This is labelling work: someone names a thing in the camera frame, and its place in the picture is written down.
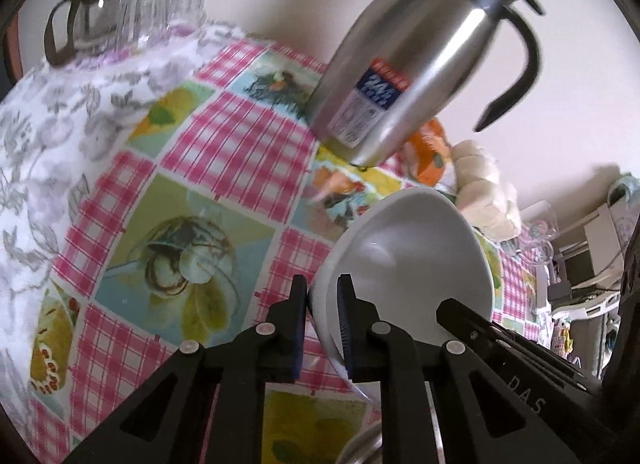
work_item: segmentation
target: screw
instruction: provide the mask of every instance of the screw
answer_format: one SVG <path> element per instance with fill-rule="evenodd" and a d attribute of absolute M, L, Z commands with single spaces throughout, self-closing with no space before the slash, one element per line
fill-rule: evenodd
<path fill-rule="evenodd" d="M 186 339 L 180 343 L 180 352 L 183 354 L 195 354 L 200 348 L 200 343 L 193 339 Z"/>
<path fill-rule="evenodd" d="M 389 334 L 391 332 L 391 325 L 385 321 L 377 321 L 371 326 L 371 331 L 380 335 Z"/>
<path fill-rule="evenodd" d="M 273 323 L 263 322 L 255 326 L 255 331 L 260 336 L 269 336 L 276 332 L 276 326 Z"/>
<path fill-rule="evenodd" d="M 452 354 L 456 354 L 456 355 L 463 354 L 466 350 L 465 344 L 455 339 L 448 341 L 445 346 L 448 352 L 451 352 Z"/>

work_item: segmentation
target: clear glass cup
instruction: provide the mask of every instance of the clear glass cup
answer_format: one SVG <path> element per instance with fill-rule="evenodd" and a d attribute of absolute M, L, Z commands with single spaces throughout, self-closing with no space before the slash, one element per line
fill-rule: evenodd
<path fill-rule="evenodd" d="M 206 20 L 204 0 L 170 0 L 169 24 L 195 30 Z"/>
<path fill-rule="evenodd" d="M 168 0 L 122 0 L 116 47 L 150 46 L 168 30 Z"/>

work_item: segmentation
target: orange object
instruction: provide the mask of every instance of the orange object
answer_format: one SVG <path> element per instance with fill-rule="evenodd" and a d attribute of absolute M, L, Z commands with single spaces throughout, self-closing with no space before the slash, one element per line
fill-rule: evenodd
<path fill-rule="evenodd" d="M 451 165 L 451 145 L 437 118 L 420 127 L 404 145 L 411 176 L 422 184 L 435 186 Z"/>

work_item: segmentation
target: tablecloth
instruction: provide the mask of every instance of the tablecloth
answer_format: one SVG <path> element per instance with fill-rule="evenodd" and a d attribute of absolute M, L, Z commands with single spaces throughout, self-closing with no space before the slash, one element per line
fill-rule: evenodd
<path fill-rule="evenodd" d="M 398 156 L 360 172 L 318 144 L 302 110 L 321 63 L 230 26 L 207 36 L 213 59 L 177 88 L 195 63 L 169 55 L 74 82 L 41 65 L 0 107 L 0 399 L 43 463 L 182 340 L 213 346 L 263 320 L 373 202 L 414 184 Z M 494 320 L 537 339 L 534 277 L 479 238 Z M 263 463 L 333 462 L 380 418 L 310 322 L 304 348 L 300 380 L 268 391 Z"/>

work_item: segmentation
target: pitcher handle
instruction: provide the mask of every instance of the pitcher handle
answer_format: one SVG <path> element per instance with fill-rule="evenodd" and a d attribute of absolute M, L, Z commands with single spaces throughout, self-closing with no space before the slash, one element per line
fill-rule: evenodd
<path fill-rule="evenodd" d="M 64 47 L 58 50 L 56 48 L 56 40 L 53 37 L 53 15 L 56 14 L 60 6 L 67 2 L 71 2 L 71 7 L 69 7 L 69 16 L 66 19 L 66 43 Z M 53 8 L 49 15 L 49 21 L 44 30 L 44 55 L 53 67 L 65 65 L 78 53 L 74 46 L 74 22 L 79 7 L 79 0 L 62 0 L 62 2 Z"/>
<path fill-rule="evenodd" d="M 480 132 L 495 123 L 500 117 L 511 110 L 511 107 L 520 101 L 533 86 L 540 73 L 540 49 L 533 31 L 522 17 L 511 7 L 504 7 L 501 15 L 505 20 L 509 20 L 513 27 L 520 33 L 527 46 L 527 65 L 520 75 L 520 78 L 501 96 L 489 103 L 484 110 L 484 114 L 474 127 L 475 132 Z"/>

